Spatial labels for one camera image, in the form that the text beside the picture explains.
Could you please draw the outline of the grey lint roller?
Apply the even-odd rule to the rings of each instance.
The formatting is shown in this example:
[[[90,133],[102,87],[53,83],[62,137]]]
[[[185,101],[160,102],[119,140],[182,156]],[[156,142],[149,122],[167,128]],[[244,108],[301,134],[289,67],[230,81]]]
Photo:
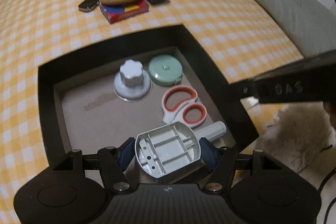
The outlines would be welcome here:
[[[200,139],[213,142],[226,134],[221,121],[193,131],[182,122],[174,122],[143,132],[135,140],[135,158],[141,169],[159,179],[201,159]]]

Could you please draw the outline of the orange white scissors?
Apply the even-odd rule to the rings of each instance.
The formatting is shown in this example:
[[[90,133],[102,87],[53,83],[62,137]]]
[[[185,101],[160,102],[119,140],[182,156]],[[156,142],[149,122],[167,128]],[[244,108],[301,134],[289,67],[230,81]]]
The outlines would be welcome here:
[[[190,95],[190,97],[180,100],[172,108],[167,107],[167,101],[169,97],[177,92],[186,92]],[[197,102],[197,100],[198,93],[193,87],[186,85],[176,85],[172,88],[169,88],[161,99],[161,109],[163,112],[162,122],[164,124],[181,122],[190,128],[196,128],[200,126],[206,120],[207,109],[203,104]],[[187,113],[193,109],[199,110],[201,112],[201,117],[195,121],[189,121],[187,119]]]

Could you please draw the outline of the black cardboard box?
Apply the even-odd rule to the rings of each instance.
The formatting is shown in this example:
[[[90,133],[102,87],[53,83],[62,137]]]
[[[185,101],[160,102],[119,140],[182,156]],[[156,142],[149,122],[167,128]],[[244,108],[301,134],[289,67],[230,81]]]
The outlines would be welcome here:
[[[104,145],[161,125],[161,101],[173,84],[192,86],[242,151],[258,132],[239,101],[224,98],[228,81],[182,24],[103,40],[57,57],[38,69],[38,105],[48,162],[74,148]]]

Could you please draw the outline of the white knob suction base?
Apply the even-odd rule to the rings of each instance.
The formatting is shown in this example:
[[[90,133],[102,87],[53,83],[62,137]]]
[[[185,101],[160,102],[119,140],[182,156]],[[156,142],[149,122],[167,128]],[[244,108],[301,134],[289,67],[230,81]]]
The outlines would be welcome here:
[[[114,92],[125,101],[139,100],[151,89],[151,79],[139,61],[126,60],[113,82]]]

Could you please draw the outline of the mint green tape measure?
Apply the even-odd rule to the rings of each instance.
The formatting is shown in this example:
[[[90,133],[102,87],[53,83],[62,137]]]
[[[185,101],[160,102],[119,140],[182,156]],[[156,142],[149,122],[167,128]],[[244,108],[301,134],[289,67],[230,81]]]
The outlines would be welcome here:
[[[181,63],[171,55],[152,58],[148,65],[148,72],[153,82],[161,86],[177,85],[183,77]]]

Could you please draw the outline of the red blue card box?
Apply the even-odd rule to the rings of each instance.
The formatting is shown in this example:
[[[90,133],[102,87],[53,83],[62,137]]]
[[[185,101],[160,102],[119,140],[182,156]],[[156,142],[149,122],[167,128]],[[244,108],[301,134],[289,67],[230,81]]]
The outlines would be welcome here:
[[[100,11],[109,24],[143,14],[149,11],[149,4],[145,0],[139,0],[124,5],[100,5]]]

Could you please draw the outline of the white fluffy rug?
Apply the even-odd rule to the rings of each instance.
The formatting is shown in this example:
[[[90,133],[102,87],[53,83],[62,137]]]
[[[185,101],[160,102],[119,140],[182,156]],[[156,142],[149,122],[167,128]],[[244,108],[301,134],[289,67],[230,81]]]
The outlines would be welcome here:
[[[334,133],[322,102],[294,103],[278,112],[273,124],[256,140],[255,148],[301,173],[331,146]]]

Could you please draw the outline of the yellow checkered blanket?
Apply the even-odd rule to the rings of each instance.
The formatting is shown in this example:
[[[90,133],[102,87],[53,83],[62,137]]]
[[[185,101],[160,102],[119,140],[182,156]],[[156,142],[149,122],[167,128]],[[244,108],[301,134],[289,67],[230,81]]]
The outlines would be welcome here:
[[[1,223],[17,223],[16,191],[47,165],[38,112],[38,66],[107,38],[183,24],[229,82],[302,58],[255,0],[168,0],[109,24],[83,0],[1,0]]]

